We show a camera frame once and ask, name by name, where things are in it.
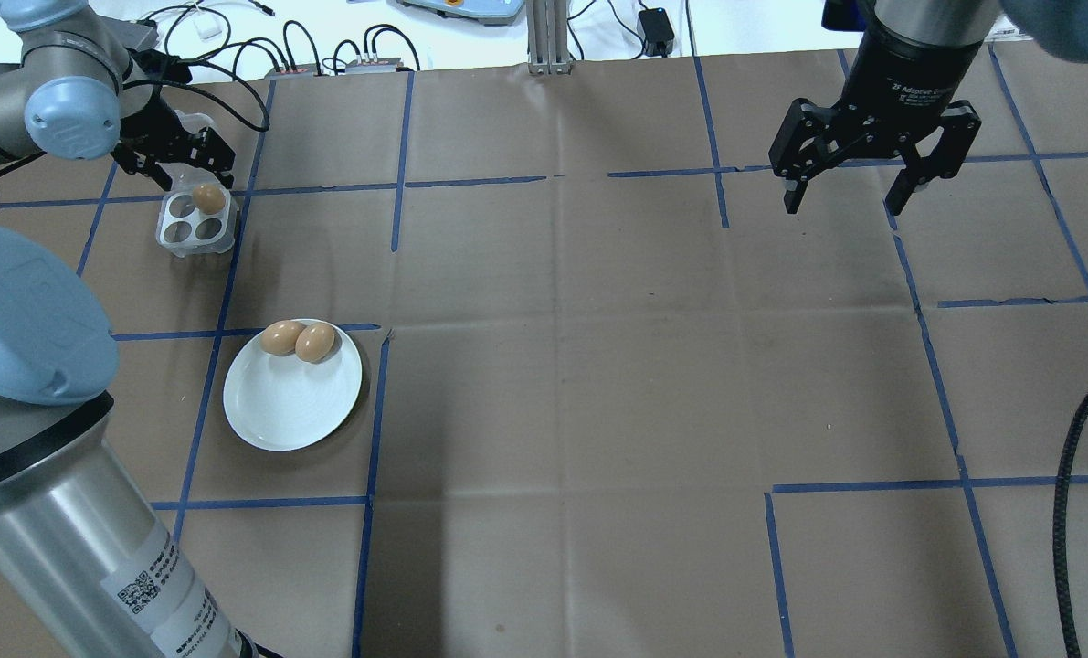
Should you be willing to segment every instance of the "egg tray cup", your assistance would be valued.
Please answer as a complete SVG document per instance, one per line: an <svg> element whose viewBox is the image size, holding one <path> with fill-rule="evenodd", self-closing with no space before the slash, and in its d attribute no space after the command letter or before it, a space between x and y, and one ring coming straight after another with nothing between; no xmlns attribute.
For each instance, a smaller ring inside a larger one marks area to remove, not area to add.
<svg viewBox="0 0 1088 658"><path fill-rule="evenodd" d="M175 187L162 200L156 238L172 254L221 254L235 246L235 228L239 208L235 199L221 185L223 208L205 213L194 203L194 186Z"/></svg>

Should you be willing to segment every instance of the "connector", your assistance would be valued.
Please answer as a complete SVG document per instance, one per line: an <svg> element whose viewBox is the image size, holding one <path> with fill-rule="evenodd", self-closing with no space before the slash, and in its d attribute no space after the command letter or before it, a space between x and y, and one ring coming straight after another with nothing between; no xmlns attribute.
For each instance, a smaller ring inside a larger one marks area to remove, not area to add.
<svg viewBox="0 0 1088 658"><path fill-rule="evenodd" d="M643 9L636 12L636 34L645 41L642 53L647 58L669 55L673 51L673 26L665 9Z"/></svg>

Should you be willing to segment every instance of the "black hose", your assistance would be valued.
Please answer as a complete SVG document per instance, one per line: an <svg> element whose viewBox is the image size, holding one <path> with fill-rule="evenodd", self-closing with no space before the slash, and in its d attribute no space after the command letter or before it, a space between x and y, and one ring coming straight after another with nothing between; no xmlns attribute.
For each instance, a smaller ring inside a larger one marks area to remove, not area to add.
<svg viewBox="0 0 1088 658"><path fill-rule="evenodd" d="M1084 401L1075 410L1067 430L1067 438L1062 445L1056 475L1056 496L1051 514L1051 556L1056 576L1056 601L1059 603L1059 625L1062 626L1062 644L1067 658L1079 657L1079 637L1075 634L1075 618L1071 611L1071 591L1067 584L1067 489L1071 486L1071 467L1075 462L1075 449L1079 447L1079 434L1088 415L1088 392Z"/></svg>
<svg viewBox="0 0 1088 658"><path fill-rule="evenodd" d="M255 645L255 648L259 651L259 655L263 656L263 658L284 658L283 655L276 654L275 650L264 649L263 646L259 646L258 644Z"/></svg>

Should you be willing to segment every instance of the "wire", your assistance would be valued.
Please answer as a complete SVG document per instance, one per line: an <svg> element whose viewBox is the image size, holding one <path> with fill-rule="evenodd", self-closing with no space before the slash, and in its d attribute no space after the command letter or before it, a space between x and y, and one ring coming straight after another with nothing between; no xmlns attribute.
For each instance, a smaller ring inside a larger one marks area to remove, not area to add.
<svg viewBox="0 0 1088 658"><path fill-rule="evenodd" d="M251 87L250 84L248 84L248 80L243 79L242 77L235 75L234 72L226 71L223 66L219 66L218 64L211 62L198 62L197 65L206 66L209 67L209 70L215 70L218 72L224 72L226 75L233 76L236 83L242 84L243 87L247 89L247 91L250 91L251 96L255 97L256 104L259 104L259 112L262 113L263 115L263 124L256 125L251 123L250 121L247 120L247 117L240 115L238 110L227 104L225 100L220 99L219 96L214 96L213 94L207 91L206 89L194 87L191 86L191 84L188 83L176 83L173 79L131 79L129 83L125 83L122 86L122 88L133 89L134 87L159 87L159 88L173 87L176 89L182 89L184 91L197 94L198 96L205 97L205 99L213 101L213 103L218 104L219 108L225 109L226 112L230 113L230 115L234 116L243 125L248 126L248 128L256 131L256 133L268 133L268 129L271 128L271 120L268 116L268 108L267 105L263 104L263 99L262 97L259 96L259 91L256 91L255 87Z"/></svg>
<svg viewBox="0 0 1088 658"><path fill-rule="evenodd" d="M613 3L613 0L607 0L607 1L609 1L609 9L613 9L613 17L615 17L618 21L618 23L620 24L620 26L622 26L623 29L628 34L631 34L632 37L634 37L636 41L641 42L641 52L632 55L632 59L639 60L641 58L641 55L643 55L645 53L645 40L644 40L644 38L642 38L640 34L636 34L634 30L632 30L631 26L625 25L623 21L620 20L620 15L618 13L616 13L616 4Z"/></svg>
<svg viewBox="0 0 1088 658"><path fill-rule="evenodd" d="M361 50L357 48L356 41L353 41L351 38L346 38L346 40L344 40L342 42L338 42L338 45L336 45L335 49L332 50L332 60L333 60L333 63L335 64L338 61L343 62L343 63L345 63L345 71L348 71L348 63L344 62L344 60L339 59L339 50L343 49L344 46L351 46L353 47L353 51L355 51L355 53L356 53L356 63L361 63ZM334 75L339 75L339 72L336 72L336 67L335 66L333 67L333 74Z"/></svg>
<svg viewBox="0 0 1088 658"><path fill-rule="evenodd" d="M235 51L235 59L231 63L231 71L233 72L233 74L231 74L233 76L231 79L235 79L234 78L234 75L235 75L234 72L238 72L239 71L239 55L243 54L243 50L246 49L247 46L255 46L257 49L263 50L264 53L268 53L268 59L271 60L271 70L272 70L272 72L283 71L283 70L281 70L281 66L280 66L280 60L276 59L275 54L271 53L271 50L269 50L267 46L260 46L259 42L257 42L255 40L248 40L248 41L239 42L238 46L239 46L239 49Z"/></svg>
<svg viewBox="0 0 1088 658"><path fill-rule="evenodd" d="M369 38L369 33L373 29L375 29L376 32L373 33L373 37L371 40L371 38ZM396 34L398 37L401 38L403 41L406 42L406 46L409 46L409 51L411 54L413 54L413 66L416 67L416 70L422 71L422 60L419 59L418 57L418 49L413 47L413 41L410 41L409 37L406 37L405 32L401 32L400 29L397 29L396 26L390 24L379 24L375 26L368 26L368 28L364 29L364 35L363 37L361 37L362 45L364 45L364 54L369 54L369 50L372 50L373 58L376 59L378 37L381 37L382 34L385 34L387 32Z"/></svg>
<svg viewBox="0 0 1088 658"><path fill-rule="evenodd" d="M568 24L568 34L572 35L572 42L577 45L577 50L580 50L580 59L584 59L584 46L580 45L580 37L577 37L577 30L572 29L572 24Z"/></svg>
<svg viewBox="0 0 1088 658"><path fill-rule="evenodd" d="M690 26L690 55L697 58L697 39L693 35L693 16L690 15L690 0L685 0L687 25Z"/></svg>
<svg viewBox="0 0 1088 658"><path fill-rule="evenodd" d="M190 15L194 12L205 12L205 13L209 13L209 14L214 14L214 15L219 16L220 18L222 18L223 25L226 26L226 34L223 35L223 45L219 46L219 49L225 49L226 46L231 45L231 34L233 34L233 32L231 32L231 18L227 18L225 14L223 14L222 12L217 11L217 9L202 8L202 5L200 5L198 3L193 3L193 4L172 4L172 5L169 5L169 8L154 9L154 11L146 14L146 17L144 20L151 20L152 17L154 17L154 16L157 16L159 14L163 14L163 13L166 13L166 12L173 12L173 11L180 11L180 15L177 15L174 18L173 24L171 24L171 28L169 28L166 30L166 36L162 39L162 50L166 51L166 54L171 54L171 35L174 34L174 29L177 28L177 26L182 24L182 21L184 21L185 17L187 17L188 15ZM205 55L206 54L200 54L200 55L198 55L198 58L205 58Z"/></svg>
<svg viewBox="0 0 1088 658"><path fill-rule="evenodd" d="M7 174L12 174L12 172L16 171L17 169L21 169L21 167L26 166L26 165L30 165L30 163L34 163L34 162L38 161L38 159L44 158L44 153L46 153L46 151L41 151L39 153L33 153L33 154L28 156L28 158L18 159L18 161L16 161L16 162L13 162L13 163L10 163L7 166L0 167L0 178L1 178L1 176L4 176Z"/></svg>
<svg viewBox="0 0 1088 658"><path fill-rule="evenodd" d="M262 655L263 658L284 658L283 655L276 654L275 650L264 649L263 646L259 646L258 644L255 645L255 647L256 650L259 651L259 655Z"/></svg>
<svg viewBox="0 0 1088 658"><path fill-rule="evenodd" d="M1056 576L1056 601L1059 603L1059 625L1062 626L1062 642L1067 649L1067 658L1079 658L1079 637L1075 634L1075 618L1071 611L1071 591L1067 583L1067 488L1071 486L1071 467L1075 463L1075 449L1079 447L1079 434L1088 415L1088 392L1075 410L1075 417L1067 429L1067 437L1062 445L1056 475L1056 495L1051 514L1051 555Z"/></svg>
<svg viewBox="0 0 1088 658"><path fill-rule="evenodd" d="M284 51L287 53L287 62L292 64L293 71L296 71L296 58L293 57L292 46L287 45L287 29L293 25L300 28L300 32L305 34L305 37L309 38L309 45L312 46L312 61L314 66L317 66L317 75L321 75L321 53L318 53L317 51L317 42L314 38L312 38L312 33L310 33L309 28L306 28L305 25L300 24L300 21L284 21Z"/></svg>
<svg viewBox="0 0 1088 658"><path fill-rule="evenodd" d="M595 4L595 3L596 3L596 0L591 0L590 3L584 4L584 9L581 9L581 11L578 11L576 14L572 14L572 15L568 16L568 20L570 21L570 20L578 18L578 17L584 15L584 12L589 11L589 9L593 9L593 4Z"/></svg>

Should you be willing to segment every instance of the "brown egg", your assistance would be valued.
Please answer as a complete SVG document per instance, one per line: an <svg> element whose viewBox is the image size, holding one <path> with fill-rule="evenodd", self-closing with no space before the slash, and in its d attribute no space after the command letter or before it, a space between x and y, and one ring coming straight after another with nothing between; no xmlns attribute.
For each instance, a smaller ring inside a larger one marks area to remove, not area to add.
<svg viewBox="0 0 1088 658"><path fill-rule="evenodd" d="M219 185L214 183L205 183L198 185L190 191L190 198L194 200L196 208L200 209L205 214L214 214L226 206L226 197L223 196L223 191L219 189Z"/></svg>
<svg viewBox="0 0 1088 658"><path fill-rule="evenodd" d="M294 320L281 320L259 334L259 346L263 351L276 356L293 353L296 340L305 333L305 324Z"/></svg>
<svg viewBox="0 0 1088 658"><path fill-rule="evenodd" d="M296 340L296 356L300 361L314 363L327 356L336 342L336 328L327 322L314 322Z"/></svg>

